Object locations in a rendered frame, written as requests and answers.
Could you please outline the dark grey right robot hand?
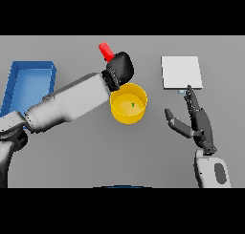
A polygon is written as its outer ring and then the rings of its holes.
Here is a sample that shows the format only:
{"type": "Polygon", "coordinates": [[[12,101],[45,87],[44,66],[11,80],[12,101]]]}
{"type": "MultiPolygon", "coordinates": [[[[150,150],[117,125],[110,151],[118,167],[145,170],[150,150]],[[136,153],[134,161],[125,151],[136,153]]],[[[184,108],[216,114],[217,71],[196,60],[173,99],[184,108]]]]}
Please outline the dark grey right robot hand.
{"type": "Polygon", "coordinates": [[[189,111],[190,125],[165,108],[168,126],[183,137],[192,138],[195,144],[204,150],[206,156],[213,155],[217,149],[213,142],[212,125],[205,110],[199,106],[197,96],[190,85],[186,89],[184,100],[189,111]]]}

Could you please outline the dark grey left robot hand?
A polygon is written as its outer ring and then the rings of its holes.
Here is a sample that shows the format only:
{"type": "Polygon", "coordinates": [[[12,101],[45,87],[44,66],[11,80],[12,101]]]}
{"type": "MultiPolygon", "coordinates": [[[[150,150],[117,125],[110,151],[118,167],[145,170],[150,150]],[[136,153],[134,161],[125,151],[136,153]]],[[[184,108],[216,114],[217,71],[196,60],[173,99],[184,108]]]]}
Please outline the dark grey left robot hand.
{"type": "Polygon", "coordinates": [[[101,75],[110,92],[118,91],[134,75],[130,56],[125,52],[116,53],[101,75]]]}

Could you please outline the red beaker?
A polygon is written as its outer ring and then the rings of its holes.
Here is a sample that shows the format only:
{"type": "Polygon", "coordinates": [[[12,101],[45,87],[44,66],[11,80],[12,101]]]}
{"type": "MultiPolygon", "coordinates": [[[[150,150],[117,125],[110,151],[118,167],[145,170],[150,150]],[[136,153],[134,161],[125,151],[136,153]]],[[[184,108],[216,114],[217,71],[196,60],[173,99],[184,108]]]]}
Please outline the red beaker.
{"type": "Polygon", "coordinates": [[[99,49],[100,49],[100,52],[103,55],[104,59],[107,62],[110,62],[114,58],[114,54],[106,42],[100,43],[99,49]]]}

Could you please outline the yellow bowl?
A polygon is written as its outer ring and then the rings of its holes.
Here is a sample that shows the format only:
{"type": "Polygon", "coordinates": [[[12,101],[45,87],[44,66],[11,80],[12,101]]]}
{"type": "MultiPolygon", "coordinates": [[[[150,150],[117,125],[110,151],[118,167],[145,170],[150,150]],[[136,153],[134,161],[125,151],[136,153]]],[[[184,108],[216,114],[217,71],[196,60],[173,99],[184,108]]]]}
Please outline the yellow bowl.
{"type": "Polygon", "coordinates": [[[137,123],[144,117],[147,94],[138,84],[126,83],[118,91],[111,93],[109,103],[114,119],[130,125],[137,123]]]}

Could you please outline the pale square measuring scale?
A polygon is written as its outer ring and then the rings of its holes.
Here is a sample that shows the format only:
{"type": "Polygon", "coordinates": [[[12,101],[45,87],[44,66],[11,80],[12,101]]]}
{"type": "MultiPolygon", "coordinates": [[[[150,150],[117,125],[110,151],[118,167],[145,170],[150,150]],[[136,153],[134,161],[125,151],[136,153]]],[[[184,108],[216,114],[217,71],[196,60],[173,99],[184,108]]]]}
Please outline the pale square measuring scale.
{"type": "Polygon", "coordinates": [[[194,90],[203,88],[197,56],[162,56],[163,88],[183,92],[190,85],[194,90]]]}

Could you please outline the blue tray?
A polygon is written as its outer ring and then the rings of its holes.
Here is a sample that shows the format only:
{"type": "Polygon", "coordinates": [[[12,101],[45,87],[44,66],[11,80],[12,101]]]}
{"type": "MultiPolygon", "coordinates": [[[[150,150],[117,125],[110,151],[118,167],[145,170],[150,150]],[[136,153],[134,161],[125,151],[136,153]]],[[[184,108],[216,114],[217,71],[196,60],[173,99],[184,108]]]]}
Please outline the blue tray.
{"type": "Polygon", "coordinates": [[[24,114],[54,91],[56,66],[53,61],[13,61],[0,108],[0,117],[18,111],[24,114]]]}

